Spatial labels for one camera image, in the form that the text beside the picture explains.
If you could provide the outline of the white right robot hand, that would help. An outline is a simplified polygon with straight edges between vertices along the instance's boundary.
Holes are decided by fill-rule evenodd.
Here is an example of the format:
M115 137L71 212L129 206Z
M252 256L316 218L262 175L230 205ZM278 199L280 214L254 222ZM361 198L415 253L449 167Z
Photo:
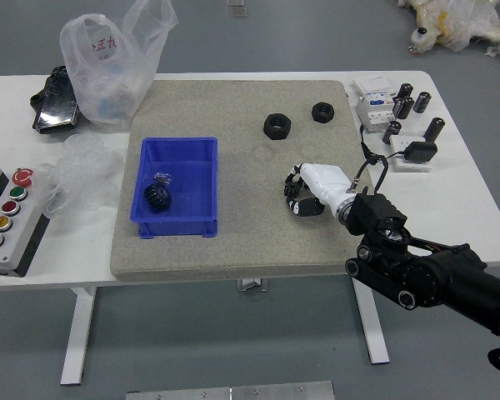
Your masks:
M286 178L284 196L291 211L299 217L312 217L329 206L332 216L345 223L356 191L338 166L315 163L295 165Z

